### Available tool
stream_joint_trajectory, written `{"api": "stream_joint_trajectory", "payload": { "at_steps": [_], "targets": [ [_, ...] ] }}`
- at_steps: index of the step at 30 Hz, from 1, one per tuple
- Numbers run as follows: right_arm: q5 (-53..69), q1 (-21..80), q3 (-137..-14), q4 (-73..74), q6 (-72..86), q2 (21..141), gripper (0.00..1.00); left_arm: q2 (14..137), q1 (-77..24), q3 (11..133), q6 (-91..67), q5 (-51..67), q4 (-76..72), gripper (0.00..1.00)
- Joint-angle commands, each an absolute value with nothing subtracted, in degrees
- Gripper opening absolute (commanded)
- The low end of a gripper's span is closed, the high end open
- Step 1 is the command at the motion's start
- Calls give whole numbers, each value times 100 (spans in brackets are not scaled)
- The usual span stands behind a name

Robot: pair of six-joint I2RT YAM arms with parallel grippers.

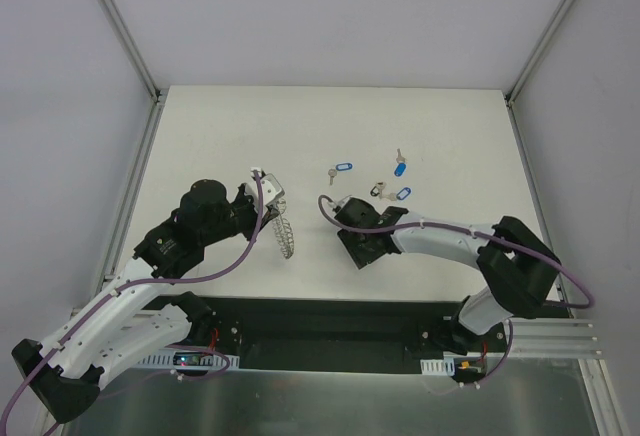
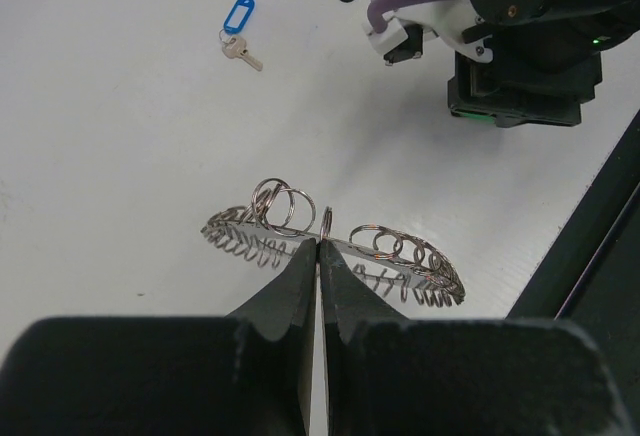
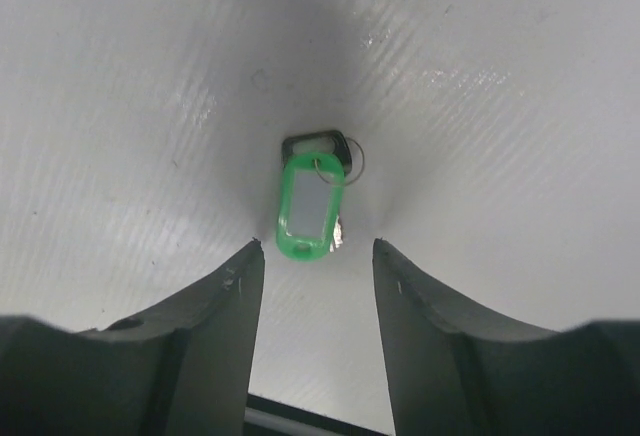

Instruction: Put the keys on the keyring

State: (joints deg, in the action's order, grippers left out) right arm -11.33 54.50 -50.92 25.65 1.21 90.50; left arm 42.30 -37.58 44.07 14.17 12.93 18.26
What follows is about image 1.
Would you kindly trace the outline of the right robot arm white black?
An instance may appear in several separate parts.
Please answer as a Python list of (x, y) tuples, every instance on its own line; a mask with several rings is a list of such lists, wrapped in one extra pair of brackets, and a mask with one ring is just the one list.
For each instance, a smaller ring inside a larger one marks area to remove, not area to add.
[(515, 217), (474, 227), (428, 219), (397, 206), (379, 213), (354, 197), (330, 207), (337, 236), (359, 269), (386, 255), (421, 254), (481, 273), (485, 287), (465, 297), (450, 320), (429, 331), (432, 343), (445, 351), (465, 355), (494, 326), (512, 317), (536, 318), (559, 273), (559, 259)]

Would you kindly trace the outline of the metal key ring disc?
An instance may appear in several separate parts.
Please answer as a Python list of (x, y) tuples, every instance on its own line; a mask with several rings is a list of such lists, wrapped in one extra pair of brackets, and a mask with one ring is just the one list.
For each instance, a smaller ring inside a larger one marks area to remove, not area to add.
[(272, 220), (276, 241), (279, 245), (282, 256), (291, 259), (295, 251), (295, 240), (292, 226), (285, 217), (287, 205), (284, 199), (276, 202), (276, 217)]

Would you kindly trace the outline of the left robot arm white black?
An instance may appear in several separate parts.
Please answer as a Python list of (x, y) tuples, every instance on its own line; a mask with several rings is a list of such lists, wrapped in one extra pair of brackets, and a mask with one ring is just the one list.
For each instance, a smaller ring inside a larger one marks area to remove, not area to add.
[(254, 245), (277, 216), (283, 195), (277, 179), (258, 169), (234, 200), (216, 180), (193, 183), (168, 219), (145, 235), (122, 271), (78, 314), (43, 340), (23, 339), (14, 347), (21, 387), (33, 391), (56, 423), (65, 424), (89, 409), (113, 379), (158, 349), (181, 342), (193, 349), (213, 347), (213, 312), (191, 291), (171, 297), (150, 321), (124, 326), (170, 287), (188, 284), (187, 273), (203, 261), (207, 247), (237, 235)]

